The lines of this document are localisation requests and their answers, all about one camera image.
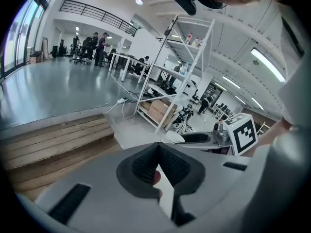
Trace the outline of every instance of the white ceiling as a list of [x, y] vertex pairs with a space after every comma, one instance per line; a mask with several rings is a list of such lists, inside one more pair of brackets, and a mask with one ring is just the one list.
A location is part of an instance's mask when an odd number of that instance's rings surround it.
[[[143, 0], [143, 2], [144, 8], [156, 18], [158, 24], [153, 25], [147, 19], [146, 21], [162, 35], [177, 13], [180, 17], [190, 17], [174, 0]], [[256, 47], [275, 64], [283, 76], [286, 76], [280, 49], [282, 22], [277, 4], [270, 0], [262, 0], [250, 5], [227, 6], [222, 10], [212, 10], [198, 2], [196, 5], [197, 14], [192, 18], [216, 20], [208, 67], [209, 72], [214, 75], [214, 82], [225, 87], [232, 95], [240, 97], [251, 109], [271, 118], [279, 118], [282, 104], [277, 92], [282, 84], [266, 66], [261, 63], [253, 64], [256, 58], [250, 53], [251, 49]], [[179, 22], [178, 26], [184, 37], [190, 32], [195, 37], [204, 36], [202, 30], [198, 30], [195, 25], [182, 25]], [[236, 89], [225, 81], [222, 78], [224, 75], [236, 82], [241, 89]], [[254, 97], [265, 110], [261, 111], [251, 97]]]
[[[79, 27], [79, 35], [84, 35], [88, 37], [93, 37], [93, 34], [95, 32], [98, 33], [98, 37], [100, 38], [104, 32], [107, 32], [109, 36], [112, 36], [112, 39], [107, 39], [107, 43], [110, 45], [117, 46], [118, 42], [121, 41], [121, 36], [109, 32], [105, 29], [97, 28], [92, 25], [84, 24], [81, 22], [74, 22], [74, 21], [67, 21], [67, 20], [55, 20], [57, 24], [60, 24], [64, 29], [66, 33], [72, 33], [76, 34], [76, 27]], [[124, 46], [129, 47], [132, 44], [132, 42], [125, 40]]]

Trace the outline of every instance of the black slot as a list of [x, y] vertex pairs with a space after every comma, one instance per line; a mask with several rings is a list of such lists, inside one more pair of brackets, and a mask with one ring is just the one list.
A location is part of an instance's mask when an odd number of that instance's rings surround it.
[[232, 168], [232, 169], [236, 169], [239, 171], [245, 171], [247, 168], [246, 165], [232, 163], [232, 162], [226, 162], [223, 166], [228, 167], [228, 168]]
[[90, 187], [76, 184], [49, 212], [49, 215], [62, 224], [66, 224], [89, 192]]

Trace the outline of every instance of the finger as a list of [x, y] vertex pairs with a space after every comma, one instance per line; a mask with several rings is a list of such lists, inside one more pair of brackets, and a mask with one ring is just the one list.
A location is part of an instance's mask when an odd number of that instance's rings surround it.
[[161, 180], [161, 173], [156, 170], [154, 176], [154, 184], [158, 183], [160, 180]]

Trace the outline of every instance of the person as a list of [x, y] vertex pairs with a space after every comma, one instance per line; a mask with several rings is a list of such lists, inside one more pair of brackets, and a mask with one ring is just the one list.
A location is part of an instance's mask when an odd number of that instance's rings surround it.
[[94, 49], [96, 49], [97, 43], [98, 43], [98, 33], [95, 32], [95, 33], [94, 33], [94, 36], [93, 36], [93, 39], [92, 39], [92, 41], [91, 41], [91, 48], [90, 48], [90, 50], [87, 52], [87, 53], [88, 53], [88, 58], [89, 58], [90, 60], [93, 59], [93, 52], [94, 52]]
[[[214, 0], [227, 5], [242, 5], [260, 0]], [[279, 90], [279, 97], [283, 102], [282, 119], [275, 123], [265, 134], [259, 137], [258, 143], [247, 151], [244, 156], [253, 156], [257, 147], [271, 144], [276, 137], [286, 133], [295, 124], [310, 127], [310, 100], [308, 93], [311, 90], [308, 77], [311, 75], [310, 66], [310, 19], [303, 11], [304, 3], [308, 0], [275, 0], [278, 2], [282, 15], [281, 49], [285, 60], [287, 81]]]
[[[150, 65], [149, 56], [146, 56], [146, 57], [145, 57], [144, 63], [147, 64], [147, 68], [148, 68], [149, 65]], [[133, 73], [133, 75], [136, 76], [136, 77], [139, 77], [139, 76], [140, 76], [140, 72], [141, 72], [143, 69], [144, 69], [144, 67], [142, 67], [141, 65], [135, 66], [135, 72]]]
[[[178, 66], [176, 66], [176, 67], [174, 67], [174, 71], [175, 72], [179, 72], [179, 70], [180, 70], [180, 68], [182, 67], [182, 64], [181, 63], [179, 63], [179, 65]], [[171, 77], [171, 79], [170, 79], [170, 83], [173, 85], [173, 83], [175, 82], [175, 80], [176, 80], [176, 78], [175, 77]]]
[[106, 43], [106, 38], [108, 36], [108, 33], [105, 32], [99, 40], [98, 52], [95, 58], [95, 66], [103, 67], [104, 49], [105, 47], [109, 47], [109, 44]]
[[211, 97], [208, 97], [208, 98], [204, 98], [202, 100], [202, 105], [199, 109], [199, 112], [198, 112], [198, 115], [200, 115], [206, 108], [208, 108], [209, 106], [209, 103], [212, 101]]

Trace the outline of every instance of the fluorescent light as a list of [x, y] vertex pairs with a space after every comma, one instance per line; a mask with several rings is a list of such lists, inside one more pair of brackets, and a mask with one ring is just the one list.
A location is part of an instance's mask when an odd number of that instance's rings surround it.
[[226, 88], [223, 88], [220, 84], [215, 83], [215, 85], [217, 85], [218, 87], [220, 87], [222, 90], [227, 90]]
[[138, 4], [138, 5], [143, 5], [143, 1], [142, 0], [135, 0], [135, 2]]
[[252, 100], [259, 106], [260, 109], [264, 110], [264, 108], [254, 98], [252, 98]]
[[240, 100], [243, 104], [245, 104], [246, 105], [246, 103], [242, 100], [242, 99], [240, 99], [238, 96], [235, 96], [238, 100]]
[[234, 83], [233, 81], [231, 81], [230, 79], [226, 78], [225, 76], [223, 76], [223, 79], [227, 80], [228, 82], [232, 83], [234, 86], [236, 86], [238, 89], [241, 89], [241, 87], [239, 87], [236, 83]]
[[270, 71], [276, 76], [276, 78], [280, 82], [285, 82], [285, 78], [283, 75], [278, 71], [278, 69], [271, 63], [270, 60], [267, 59], [261, 52], [259, 52], [256, 48], [251, 50], [251, 54], [254, 55], [257, 59], [259, 59], [266, 67], [269, 68]]

